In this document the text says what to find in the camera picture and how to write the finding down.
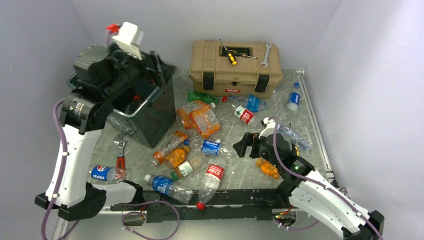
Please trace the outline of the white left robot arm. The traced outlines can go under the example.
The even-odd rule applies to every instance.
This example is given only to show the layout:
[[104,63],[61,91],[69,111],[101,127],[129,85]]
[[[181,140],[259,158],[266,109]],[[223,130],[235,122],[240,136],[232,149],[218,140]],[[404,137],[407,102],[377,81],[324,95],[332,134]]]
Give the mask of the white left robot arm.
[[124,135],[155,148],[176,119],[177,67],[155,51],[134,56],[115,43],[85,48],[73,67],[76,86],[52,110],[60,135],[54,174],[34,202],[47,212],[57,209],[67,221],[92,218],[116,204],[137,210],[144,203],[143,188],[110,180],[114,168],[93,166],[93,151],[112,116],[127,125]]

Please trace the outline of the large orange label bottle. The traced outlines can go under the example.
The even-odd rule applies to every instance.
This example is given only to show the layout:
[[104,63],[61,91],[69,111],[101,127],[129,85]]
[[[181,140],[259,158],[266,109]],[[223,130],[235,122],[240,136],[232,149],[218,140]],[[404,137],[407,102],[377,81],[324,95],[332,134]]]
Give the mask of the large orange label bottle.
[[211,137],[221,129],[221,123],[213,112],[213,109],[202,101],[198,102],[188,116],[193,123],[194,129],[205,139]]

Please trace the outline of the crushed Pepsi bottle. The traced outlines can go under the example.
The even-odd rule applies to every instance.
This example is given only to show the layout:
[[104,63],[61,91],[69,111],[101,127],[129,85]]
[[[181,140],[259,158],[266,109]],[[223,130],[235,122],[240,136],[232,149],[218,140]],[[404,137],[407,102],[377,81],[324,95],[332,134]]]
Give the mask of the crushed Pepsi bottle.
[[234,153],[234,151],[231,150],[227,144],[221,142],[220,139],[210,140],[205,138],[193,138],[186,139],[183,144],[196,152],[209,156],[230,158]]

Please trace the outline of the small red cap bottle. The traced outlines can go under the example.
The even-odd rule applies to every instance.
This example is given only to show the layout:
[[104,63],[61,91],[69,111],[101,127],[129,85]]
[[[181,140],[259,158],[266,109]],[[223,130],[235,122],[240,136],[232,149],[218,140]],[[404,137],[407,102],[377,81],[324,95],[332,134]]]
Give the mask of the small red cap bottle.
[[133,100],[132,100],[132,105],[133,105],[134,107],[138,108],[139,106],[141,106],[141,105],[143,104],[144,100],[145,100],[145,99],[144,99],[142,96],[140,96],[140,95],[135,95],[135,96],[133,97]]

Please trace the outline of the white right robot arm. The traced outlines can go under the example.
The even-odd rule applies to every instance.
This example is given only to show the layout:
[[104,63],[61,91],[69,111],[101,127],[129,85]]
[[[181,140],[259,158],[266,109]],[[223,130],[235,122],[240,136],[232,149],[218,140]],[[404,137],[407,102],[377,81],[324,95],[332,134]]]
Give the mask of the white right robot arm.
[[240,158],[251,147],[250,158],[262,158],[277,167],[282,181],[273,191],[272,200],[280,207],[303,210],[343,240],[383,238],[384,216],[350,200],[299,156],[296,146],[280,134],[264,137],[246,132],[232,147]]

